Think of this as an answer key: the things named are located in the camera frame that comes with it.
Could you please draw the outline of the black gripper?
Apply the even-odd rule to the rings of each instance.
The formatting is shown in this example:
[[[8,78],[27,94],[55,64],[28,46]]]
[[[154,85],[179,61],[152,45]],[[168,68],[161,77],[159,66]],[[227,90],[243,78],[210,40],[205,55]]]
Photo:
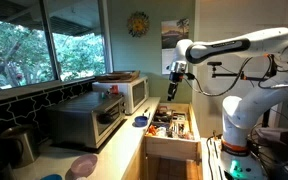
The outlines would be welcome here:
[[[169,76],[170,84],[167,96],[168,101],[172,101],[174,99],[178,83],[182,81],[183,77],[184,77],[183,73],[172,72],[170,74]]]

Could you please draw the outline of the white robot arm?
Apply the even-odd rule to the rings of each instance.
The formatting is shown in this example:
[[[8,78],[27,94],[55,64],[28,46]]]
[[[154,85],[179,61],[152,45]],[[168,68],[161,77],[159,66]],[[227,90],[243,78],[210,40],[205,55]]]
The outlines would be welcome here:
[[[283,67],[280,74],[262,78],[245,97],[228,96],[222,101],[222,171],[233,180],[264,180],[264,167],[250,151],[247,136],[260,115],[288,99],[288,28],[269,28],[213,42],[178,41],[169,66],[168,98],[175,97],[178,83],[187,75],[189,63],[200,64],[224,54],[234,54],[245,61],[266,56],[272,65]]]

